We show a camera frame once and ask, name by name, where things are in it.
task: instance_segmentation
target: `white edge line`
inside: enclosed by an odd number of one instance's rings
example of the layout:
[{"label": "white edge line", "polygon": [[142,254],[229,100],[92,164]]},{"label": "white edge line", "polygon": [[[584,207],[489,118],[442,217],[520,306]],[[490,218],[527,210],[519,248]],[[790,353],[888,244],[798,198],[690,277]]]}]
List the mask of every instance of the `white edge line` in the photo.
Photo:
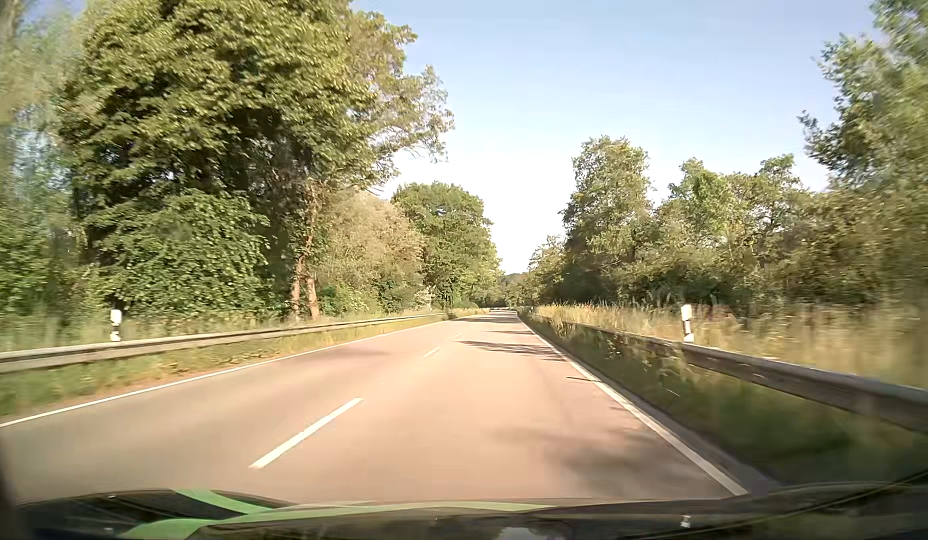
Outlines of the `white edge line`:
[{"label": "white edge line", "polygon": [[588,378],[592,383],[597,385],[597,387],[603,390],[605,394],[611,397],[611,399],[616,401],[621,407],[625,408],[628,412],[630,412],[635,417],[637,417],[637,419],[640,422],[644,423],[651,430],[653,430],[655,434],[657,434],[658,436],[661,436],[663,440],[670,443],[670,446],[677,449],[677,451],[683,454],[688,460],[691,460],[695,465],[703,469],[704,472],[706,472],[710,477],[716,480],[720,485],[727,488],[727,490],[730,491],[734,495],[746,495],[747,494],[747,490],[744,489],[743,486],[741,486],[739,483],[736,483],[732,478],[724,474],[720,469],[718,469],[712,463],[710,463],[710,461],[703,459],[696,451],[694,451],[693,449],[690,449],[686,444],[684,444],[684,441],[677,438],[676,435],[674,435],[670,430],[664,427],[661,423],[659,423],[657,420],[654,420],[650,416],[647,416],[647,414],[645,414],[642,410],[640,410],[629,399],[621,396],[616,390],[614,390],[614,388],[609,387],[605,382],[600,380],[599,377],[590,373],[590,371],[586,367],[581,365],[580,362],[568,356],[567,354],[564,354],[562,351],[557,349],[557,347],[554,347],[553,344],[551,344],[549,341],[544,339],[533,328],[527,325],[527,323],[524,323],[523,321],[520,321],[520,323],[526,326],[527,329],[530,330],[534,334],[534,336],[540,339],[544,345],[546,345],[551,350],[553,350],[554,353],[557,353],[557,355],[559,355],[565,361],[569,362],[570,365],[574,366],[574,369],[580,372],[580,374],[582,374],[584,377]]},{"label": "white edge line", "polygon": [[311,425],[309,425],[309,426],[307,427],[307,429],[301,431],[300,433],[298,433],[298,434],[294,435],[293,437],[291,437],[290,439],[288,439],[287,442],[283,443],[282,445],[278,446],[277,448],[274,448],[274,449],[268,451],[267,454],[266,454],[264,457],[262,457],[261,459],[258,459],[258,460],[256,460],[256,461],[254,461],[254,463],[251,463],[251,465],[250,465],[248,468],[250,468],[250,469],[262,469],[262,468],[264,468],[268,463],[270,463],[271,461],[276,460],[277,458],[280,458],[280,456],[281,456],[283,453],[285,453],[285,452],[287,452],[289,449],[294,448],[295,446],[297,446],[303,439],[305,439],[305,438],[307,438],[307,437],[309,437],[309,436],[313,436],[313,434],[315,434],[315,433],[317,432],[317,430],[319,430],[320,428],[326,426],[327,424],[330,424],[330,421],[331,421],[331,420],[333,420],[334,418],[337,418],[338,416],[340,416],[340,415],[344,414],[345,412],[347,412],[348,409],[350,409],[350,408],[352,408],[353,406],[359,404],[359,403],[361,402],[361,400],[362,400],[362,398],[354,398],[354,399],[351,399],[350,401],[348,401],[348,402],[342,404],[341,406],[339,406],[339,407],[337,408],[337,410],[331,412],[330,414],[326,415],[324,418],[318,420],[317,422],[312,423]]},{"label": "white edge line", "polygon": [[[464,318],[469,317],[469,316],[470,316],[470,315],[465,315],[464,317],[458,317],[457,319],[448,319],[448,320],[459,320],[459,319],[464,319]],[[378,335],[371,335],[371,336],[369,336],[369,337],[362,337],[362,338],[360,338],[360,339],[354,339],[353,341],[345,341],[344,343],[338,343],[338,344],[336,344],[336,345],[330,345],[330,346],[327,346],[327,347],[322,347],[322,348],[320,348],[320,349],[305,350],[305,351],[303,351],[303,352],[295,352],[295,353],[289,354],[289,355],[287,355],[287,356],[283,356],[283,357],[281,356],[280,358],[271,358],[271,359],[265,360],[265,361],[263,361],[263,362],[256,362],[256,363],[254,363],[254,364],[247,364],[246,366],[238,366],[238,367],[226,369],[226,370],[224,370],[224,371],[215,371],[215,372],[213,372],[213,373],[201,374],[201,375],[199,375],[199,376],[193,376],[193,377],[191,377],[191,378],[185,378],[184,380],[176,380],[176,381],[174,381],[174,382],[169,382],[169,383],[167,383],[167,384],[161,384],[161,385],[159,385],[159,386],[151,386],[151,387],[149,387],[149,388],[141,388],[140,390],[134,390],[134,392],[128,392],[128,393],[126,393],[126,394],[120,394],[119,396],[110,396],[110,398],[96,399],[96,400],[93,400],[93,401],[88,401],[88,402],[86,402],[86,403],[79,403],[79,404],[72,405],[72,406],[67,406],[67,407],[64,407],[64,408],[58,408],[58,409],[55,409],[55,410],[49,410],[49,411],[47,411],[47,412],[41,412],[40,414],[35,414],[34,416],[27,416],[27,417],[25,417],[25,418],[18,418],[18,419],[16,419],[16,420],[11,420],[10,422],[0,423],[0,428],[6,428],[6,427],[8,427],[8,426],[13,426],[14,424],[20,424],[21,422],[27,422],[27,421],[29,421],[29,420],[37,420],[38,418],[43,418],[43,417],[45,417],[45,416],[51,416],[51,415],[54,415],[54,414],[60,414],[60,413],[62,413],[62,412],[75,411],[75,410],[77,410],[77,409],[83,409],[83,408],[85,408],[85,407],[90,407],[90,406],[94,406],[94,405],[98,405],[98,404],[102,404],[102,403],[106,403],[106,402],[112,402],[112,401],[114,401],[114,400],[119,400],[119,399],[121,399],[121,398],[129,398],[129,397],[131,397],[131,396],[136,396],[137,394],[143,394],[143,393],[145,393],[145,392],[152,392],[152,391],[154,391],[154,390],[159,390],[159,389],[161,389],[161,388],[176,387],[177,385],[183,385],[184,383],[192,383],[193,381],[199,381],[199,380],[201,380],[201,379],[207,379],[208,377],[215,377],[215,376],[217,376],[217,375],[223,375],[223,374],[225,374],[225,373],[232,373],[232,372],[234,372],[234,371],[240,371],[240,370],[242,370],[242,369],[248,369],[248,368],[252,368],[252,367],[262,366],[262,365],[264,365],[264,364],[269,364],[269,363],[271,363],[271,362],[280,362],[280,361],[282,361],[282,360],[283,360],[283,361],[286,361],[287,359],[292,359],[292,358],[294,358],[294,357],[302,357],[303,355],[310,355],[310,354],[313,354],[313,353],[319,353],[320,351],[326,351],[326,350],[328,350],[328,349],[336,349],[337,347],[343,347],[343,346],[345,346],[345,345],[350,345],[351,343],[358,343],[358,342],[360,342],[360,341],[367,341],[368,339],[374,339],[374,338],[382,338],[382,337],[384,337],[384,336],[393,335],[394,333],[395,333],[395,334],[399,334],[399,333],[401,333],[401,332],[407,332],[407,331],[409,331],[409,330],[416,330],[416,329],[419,329],[419,328],[421,329],[421,328],[424,328],[424,327],[429,327],[429,326],[431,326],[431,325],[438,325],[438,324],[446,323],[446,322],[447,322],[447,321],[435,321],[435,322],[433,322],[433,323],[427,323],[427,324],[425,324],[425,325],[411,326],[411,327],[407,327],[407,328],[396,329],[395,331],[387,331],[387,332],[385,332],[385,333],[379,333]]]}]

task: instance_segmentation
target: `car hood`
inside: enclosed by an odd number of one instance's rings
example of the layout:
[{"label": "car hood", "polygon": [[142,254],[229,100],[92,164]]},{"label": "car hood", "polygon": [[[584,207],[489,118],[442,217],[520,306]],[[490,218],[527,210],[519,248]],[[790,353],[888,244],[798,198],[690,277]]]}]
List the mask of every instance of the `car hood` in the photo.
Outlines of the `car hood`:
[{"label": "car hood", "polygon": [[705,529],[741,537],[759,532],[766,538],[877,538],[928,527],[928,486],[831,483],[719,500],[638,503],[528,498],[299,504],[229,491],[156,489],[32,502],[20,509],[38,540],[597,540]]}]

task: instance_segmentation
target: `grass verge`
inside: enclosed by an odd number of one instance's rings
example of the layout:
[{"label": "grass verge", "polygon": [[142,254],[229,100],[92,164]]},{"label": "grass verge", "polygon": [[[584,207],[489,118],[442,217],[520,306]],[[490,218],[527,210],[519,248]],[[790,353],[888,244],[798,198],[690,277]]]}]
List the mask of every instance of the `grass verge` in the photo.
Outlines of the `grass verge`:
[{"label": "grass verge", "polygon": [[[246,313],[209,313],[200,318],[187,320],[134,320],[133,318],[125,318],[120,327],[120,333],[124,341],[131,341],[134,339],[168,338],[171,336],[236,332],[262,328],[322,325],[428,313],[431,313],[431,311],[427,309],[410,309],[400,313],[358,312],[337,317],[322,316],[315,320],[298,322],[284,321],[278,317],[256,318]],[[111,326],[109,317],[110,312],[106,310],[97,313],[96,318],[82,318],[76,321],[44,313],[26,316],[3,316],[0,317],[0,353],[110,341]]]},{"label": "grass verge", "polygon": [[171,350],[160,354],[0,374],[0,417],[24,415],[61,402],[89,401],[120,388],[158,384],[181,376],[260,362],[290,353],[303,353],[480,312],[477,309],[458,309],[449,314],[435,313],[432,317],[380,325],[331,329],[283,338],[255,339],[200,349]]},{"label": "grass verge", "polygon": [[928,436],[688,365],[612,334],[521,313],[530,327],[783,484],[897,481],[928,469]]},{"label": "grass verge", "polygon": [[[533,313],[642,336],[680,340],[684,335],[674,308],[542,305]],[[928,388],[928,306],[854,310],[794,304],[743,318],[703,305],[695,307],[692,326],[700,345]]]}]

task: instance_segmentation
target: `white reflector post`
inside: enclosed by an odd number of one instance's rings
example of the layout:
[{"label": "white reflector post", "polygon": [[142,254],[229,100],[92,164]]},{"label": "white reflector post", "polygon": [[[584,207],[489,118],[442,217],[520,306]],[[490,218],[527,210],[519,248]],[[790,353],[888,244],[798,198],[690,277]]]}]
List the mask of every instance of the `white reflector post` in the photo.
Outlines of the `white reflector post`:
[{"label": "white reflector post", "polygon": [[120,309],[110,310],[110,341],[120,341],[120,322],[123,318]]},{"label": "white reflector post", "polygon": [[690,316],[693,314],[693,308],[690,304],[681,305],[681,321],[684,322],[684,341],[687,343],[694,342],[694,333],[690,330]]}]

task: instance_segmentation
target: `windshield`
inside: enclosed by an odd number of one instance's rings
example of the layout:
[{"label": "windshield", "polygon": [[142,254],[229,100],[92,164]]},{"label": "windshield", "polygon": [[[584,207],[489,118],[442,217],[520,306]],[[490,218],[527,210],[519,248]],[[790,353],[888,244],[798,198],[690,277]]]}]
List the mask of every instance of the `windshield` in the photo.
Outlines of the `windshield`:
[{"label": "windshield", "polygon": [[928,0],[818,4],[1,1],[1,534],[926,530]]}]

